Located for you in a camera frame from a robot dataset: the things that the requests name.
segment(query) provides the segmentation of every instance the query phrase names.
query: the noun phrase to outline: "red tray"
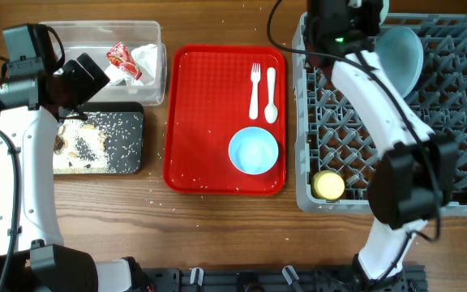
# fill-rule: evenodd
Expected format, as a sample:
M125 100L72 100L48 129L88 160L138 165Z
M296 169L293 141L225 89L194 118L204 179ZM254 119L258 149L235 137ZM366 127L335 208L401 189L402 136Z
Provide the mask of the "red tray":
M259 117L248 117L251 67L261 64ZM266 70L276 69L275 123L264 117ZM285 182L285 59L273 48L186 45L174 56L163 179L181 193L275 195ZM265 174L237 170L229 159L232 137L261 127L275 137L279 158Z

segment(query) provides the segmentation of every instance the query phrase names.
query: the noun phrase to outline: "spoon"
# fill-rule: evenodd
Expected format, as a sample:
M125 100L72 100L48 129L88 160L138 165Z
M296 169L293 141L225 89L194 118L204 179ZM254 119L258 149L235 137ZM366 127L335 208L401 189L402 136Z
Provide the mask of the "spoon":
M266 121L269 123L274 123L279 114L279 111L276 109L275 103L273 102L275 97L275 78L275 68L268 68L268 105L264 109L264 116L266 117Z

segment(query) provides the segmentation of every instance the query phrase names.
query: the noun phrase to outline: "gray dish rack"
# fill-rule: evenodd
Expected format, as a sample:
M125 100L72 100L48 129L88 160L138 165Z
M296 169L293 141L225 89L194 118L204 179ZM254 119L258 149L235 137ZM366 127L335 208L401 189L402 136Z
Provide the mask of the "gray dish rack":
M295 49L305 49L305 18L306 13L293 37ZM421 78L406 102L434 131L451 132L460 144L455 192L443 214L467 216L467 15L392 13L382 33L397 25L416 32L425 52ZM298 207L308 213L371 213L366 188L379 158L358 114L303 54L293 54L293 88ZM321 170L334 170L344 178L346 191L340 200L311 194L311 179Z

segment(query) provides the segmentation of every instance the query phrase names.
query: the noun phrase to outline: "plastic crate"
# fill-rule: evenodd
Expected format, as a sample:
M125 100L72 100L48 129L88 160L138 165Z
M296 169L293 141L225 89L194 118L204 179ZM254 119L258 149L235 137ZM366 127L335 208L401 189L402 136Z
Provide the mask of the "plastic crate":
M305 18L306 13L293 37L295 49L305 49ZM467 15L389 14L381 32L395 25L416 32L425 51L423 73L406 102L435 132L452 132L460 143L455 192L443 214L466 216ZM299 208L308 213L371 213L366 188L379 158L358 114L320 70L308 66L303 54L293 54L293 86ZM311 195L311 179L320 170L342 175L346 191L340 200L328 202Z
M119 41L127 47L129 53L142 45L156 45L156 75L151 84L106 87L89 102L134 101L144 106L160 105L163 102L167 78L167 57L165 45L161 42L161 27L156 21L52 21L42 24L55 29L64 46L66 61L77 59L82 53L87 53L102 70L110 64L105 54ZM59 55L60 49L54 38L52 38L52 43Z

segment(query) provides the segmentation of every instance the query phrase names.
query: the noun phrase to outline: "fork handle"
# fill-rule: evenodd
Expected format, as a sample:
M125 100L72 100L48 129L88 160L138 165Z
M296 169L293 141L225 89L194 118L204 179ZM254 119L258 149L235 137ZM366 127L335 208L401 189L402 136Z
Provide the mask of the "fork handle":
M253 82L253 88L251 89L251 101L250 101L250 118L255 120L259 116L259 92L258 82Z

